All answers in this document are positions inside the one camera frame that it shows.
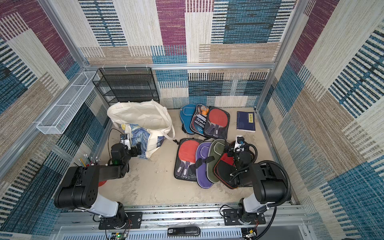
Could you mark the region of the olive green paddle case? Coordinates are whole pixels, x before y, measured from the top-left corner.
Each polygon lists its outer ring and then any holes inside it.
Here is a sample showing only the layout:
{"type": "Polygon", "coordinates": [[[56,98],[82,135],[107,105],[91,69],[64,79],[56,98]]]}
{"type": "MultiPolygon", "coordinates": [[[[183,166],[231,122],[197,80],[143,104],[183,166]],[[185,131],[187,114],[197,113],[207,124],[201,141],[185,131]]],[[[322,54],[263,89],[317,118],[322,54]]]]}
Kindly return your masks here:
{"type": "Polygon", "coordinates": [[[220,160],[222,154],[224,153],[226,145],[226,140],[216,139],[212,142],[210,146],[206,170],[208,180],[214,184],[219,182],[219,179],[214,174],[214,167],[220,160]]]}

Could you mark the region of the black red paddle case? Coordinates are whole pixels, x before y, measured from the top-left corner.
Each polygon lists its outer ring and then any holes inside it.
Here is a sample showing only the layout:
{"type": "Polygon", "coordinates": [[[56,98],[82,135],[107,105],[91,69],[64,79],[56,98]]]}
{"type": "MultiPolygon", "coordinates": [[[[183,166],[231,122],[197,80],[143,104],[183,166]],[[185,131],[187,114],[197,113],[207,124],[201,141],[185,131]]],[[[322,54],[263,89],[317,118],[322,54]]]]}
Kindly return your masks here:
{"type": "Polygon", "coordinates": [[[214,175],[229,189],[239,187],[239,174],[232,152],[224,153],[214,167],[214,175]]]}

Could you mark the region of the red paddle mesh case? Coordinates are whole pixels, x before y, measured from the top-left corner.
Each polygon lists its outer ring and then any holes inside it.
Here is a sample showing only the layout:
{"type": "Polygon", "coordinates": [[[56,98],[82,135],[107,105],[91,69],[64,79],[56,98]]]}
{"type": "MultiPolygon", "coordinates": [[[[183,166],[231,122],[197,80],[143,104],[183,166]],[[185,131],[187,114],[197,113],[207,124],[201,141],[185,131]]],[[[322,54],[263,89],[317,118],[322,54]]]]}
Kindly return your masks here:
{"type": "Polygon", "coordinates": [[[222,109],[211,107],[204,127],[206,138],[224,139],[228,137],[230,114],[222,109]]]}

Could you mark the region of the purple paddle case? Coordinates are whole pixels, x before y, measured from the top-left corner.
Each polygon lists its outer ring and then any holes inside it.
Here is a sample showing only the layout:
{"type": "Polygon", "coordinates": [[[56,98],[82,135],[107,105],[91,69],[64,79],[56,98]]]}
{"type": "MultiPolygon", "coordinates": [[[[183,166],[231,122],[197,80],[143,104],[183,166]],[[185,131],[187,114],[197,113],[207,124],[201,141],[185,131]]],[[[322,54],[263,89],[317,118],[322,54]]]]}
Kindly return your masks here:
{"type": "Polygon", "coordinates": [[[213,183],[207,177],[207,161],[209,157],[211,142],[201,143],[196,151],[196,176],[198,185],[202,189],[209,189],[212,187],[213,183]]]}

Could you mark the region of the canvas tote bag starry print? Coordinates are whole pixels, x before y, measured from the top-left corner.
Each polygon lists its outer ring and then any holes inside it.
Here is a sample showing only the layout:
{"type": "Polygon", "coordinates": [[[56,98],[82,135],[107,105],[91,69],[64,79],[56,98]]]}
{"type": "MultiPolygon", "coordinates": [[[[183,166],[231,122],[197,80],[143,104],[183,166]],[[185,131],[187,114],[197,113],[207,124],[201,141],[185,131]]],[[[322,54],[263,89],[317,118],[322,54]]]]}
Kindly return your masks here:
{"type": "Polygon", "coordinates": [[[149,159],[164,140],[175,139],[175,129],[168,109],[154,100],[147,102],[116,103],[108,108],[114,126],[124,128],[132,145],[141,144],[140,158],[149,159]]]}

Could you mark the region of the clear ping pong set case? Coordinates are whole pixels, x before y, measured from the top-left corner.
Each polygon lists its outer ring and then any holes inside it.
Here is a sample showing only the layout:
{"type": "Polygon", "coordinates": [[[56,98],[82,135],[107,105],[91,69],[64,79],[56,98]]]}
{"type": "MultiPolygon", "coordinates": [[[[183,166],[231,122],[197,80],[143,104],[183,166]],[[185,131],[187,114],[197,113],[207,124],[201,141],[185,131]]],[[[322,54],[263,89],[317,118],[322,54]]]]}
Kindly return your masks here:
{"type": "Polygon", "coordinates": [[[190,129],[193,133],[200,136],[204,135],[204,128],[207,121],[207,116],[210,109],[202,104],[197,104],[192,121],[190,124],[190,129]]]}

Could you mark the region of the blue ping pong paddle case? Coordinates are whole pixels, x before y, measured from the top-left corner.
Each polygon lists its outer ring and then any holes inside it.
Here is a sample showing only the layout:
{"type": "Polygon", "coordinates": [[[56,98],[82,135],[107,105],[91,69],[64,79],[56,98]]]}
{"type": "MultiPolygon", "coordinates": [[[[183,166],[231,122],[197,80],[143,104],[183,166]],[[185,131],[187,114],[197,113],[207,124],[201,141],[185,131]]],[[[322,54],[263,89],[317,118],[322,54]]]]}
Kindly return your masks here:
{"type": "Polygon", "coordinates": [[[194,135],[195,133],[191,130],[191,122],[195,114],[197,105],[196,104],[187,104],[181,107],[180,109],[180,118],[182,122],[182,130],[188,135],[194,135]]]}

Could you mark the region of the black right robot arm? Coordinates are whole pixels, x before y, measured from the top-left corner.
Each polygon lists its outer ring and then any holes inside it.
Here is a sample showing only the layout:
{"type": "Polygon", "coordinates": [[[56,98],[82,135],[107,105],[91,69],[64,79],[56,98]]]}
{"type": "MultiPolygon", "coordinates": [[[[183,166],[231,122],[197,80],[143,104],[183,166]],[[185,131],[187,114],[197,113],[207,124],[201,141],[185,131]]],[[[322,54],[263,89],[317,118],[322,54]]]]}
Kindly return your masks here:
{"type": "Polygon", "coordinates": [[[263,160],[257,162],[257,148],[237,137],[222,155],[217,165],[217,176],[230,189],[253,188],[250,196],[238,204],[237,221],[248,225],[257,223],[260,215],[291,199],[292,185],[282,165],[263,160]]]}

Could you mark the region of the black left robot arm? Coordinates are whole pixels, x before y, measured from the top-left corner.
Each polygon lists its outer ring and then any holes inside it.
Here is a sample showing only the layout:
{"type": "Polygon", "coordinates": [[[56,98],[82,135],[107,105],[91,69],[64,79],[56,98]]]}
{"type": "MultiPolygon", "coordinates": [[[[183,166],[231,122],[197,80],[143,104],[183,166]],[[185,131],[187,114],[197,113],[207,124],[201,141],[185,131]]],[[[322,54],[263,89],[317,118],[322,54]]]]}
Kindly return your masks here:
{"type": "Polygon", "coordinates": [[[111,147],[109,164],[88,167],[70,167],[54,197],[58,209],[84,210],[101,218],[99,230],[139,229],[141,212],[126,213],[120,202],[99,194],[99,183],[124,178],[129,172],[129,160],[141,155],[141,144],[128,147],[122,143],[111,147]]]}

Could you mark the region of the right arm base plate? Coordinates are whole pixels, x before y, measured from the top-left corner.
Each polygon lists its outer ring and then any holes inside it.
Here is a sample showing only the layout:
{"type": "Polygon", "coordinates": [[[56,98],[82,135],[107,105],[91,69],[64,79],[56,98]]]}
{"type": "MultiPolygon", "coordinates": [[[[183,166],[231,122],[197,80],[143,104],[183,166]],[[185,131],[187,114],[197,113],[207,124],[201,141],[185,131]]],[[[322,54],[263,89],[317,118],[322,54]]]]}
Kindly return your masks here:
{"type": "Polygon", "coordinates": [[[236,209],[223,209],[220,210],[220,213],[224,217],[226,226],[266,224],[266,219],[262,214],[239,213],[239,210],[236,209]]]}

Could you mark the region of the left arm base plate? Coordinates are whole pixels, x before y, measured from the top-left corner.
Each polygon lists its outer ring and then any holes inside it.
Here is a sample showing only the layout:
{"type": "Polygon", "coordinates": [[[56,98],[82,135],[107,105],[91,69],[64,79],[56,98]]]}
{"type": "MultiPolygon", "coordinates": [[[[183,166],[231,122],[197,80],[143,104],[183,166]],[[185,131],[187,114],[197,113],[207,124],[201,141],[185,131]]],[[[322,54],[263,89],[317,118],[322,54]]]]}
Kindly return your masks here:
{"type": "Polygon", "coordinates": [[[142,212],[128,212],[122,217],[102,218],[99,230],[139,229],[142,223],[142,212]]]}

